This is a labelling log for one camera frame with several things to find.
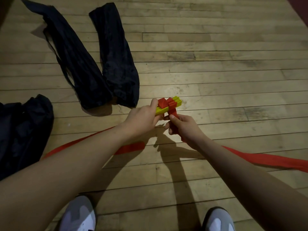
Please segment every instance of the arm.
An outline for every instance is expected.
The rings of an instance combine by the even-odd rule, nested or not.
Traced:
[[[128,140],[153,129],[158,101],[132,109],[118,126],[89,137],[0,182],[2,230],[44,230],[58,211]]]
[[[190,116],[171,116],[165,129],[181,136],[217,171],[265,230],[308,230],[308,199],[290,186],[209,139]]]

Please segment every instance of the yellow plastic piece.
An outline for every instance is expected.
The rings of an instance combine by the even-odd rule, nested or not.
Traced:
[[[175,96],[172,98],[175,102],[177,102],[176,106],[179,107],[182,105],[182,101],[180,100],[179,97]],[[163,114],[163,113],[166,113],[169,111],[169,107],[166,107],[164,109],[161,109],[160,107],[157,107],[156,108],[156,115],[160,115],[160,114]]]

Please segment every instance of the black fabric bag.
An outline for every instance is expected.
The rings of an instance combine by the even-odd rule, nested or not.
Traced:
[[[53,120],[52,104],[43,95],[23,105],[0,103],[0,180],[40,160]]]
[[[102,75],[74,30],[55,7],[29,0],[22,2],[30,11],[43,15],[47,23],[46,31],[52,37],[59,55],[58,63],[67,81],[74,86],[84,109],[104,105],[114,96],[120,105],[137,105],[139,77],[114,3],[107,3],[90,13],[98,31]],[[71,72],[74,85],[69,80],[67,69]]]
[[[53,6],[22,0],[32,12],[43,15],[46,31],[56,47],[57,61],[69,84],[75,89],[84,109],[95,108],[112,100],[113,94],[107,86],[100,69],[88,53],[75,31]],[[70,71],[74,84],[68,77]]]
[[[98,33],[103,76],[109,88],[118,104],[135,107],[139,99],[139,76],[116,5],[106,3],[89,16]]]

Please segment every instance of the left hand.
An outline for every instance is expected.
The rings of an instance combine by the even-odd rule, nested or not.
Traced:
[[[128,117],[123,125],[132,133],[132,137],[137,137],[152,130],[159,120],[163,119],[162,115],[156,114],[157,99],[152,99],[151,105],[134,108],[129,112]]]

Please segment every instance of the shoe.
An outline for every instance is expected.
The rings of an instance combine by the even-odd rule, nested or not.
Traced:
[[[203,231],[235,231],[233,220],[229,213],[221,207],[213,207],[205,215]]]
[[[94,231],[95,224],[91,201],[86,196],[78,196],[68,204],[59,231]]]

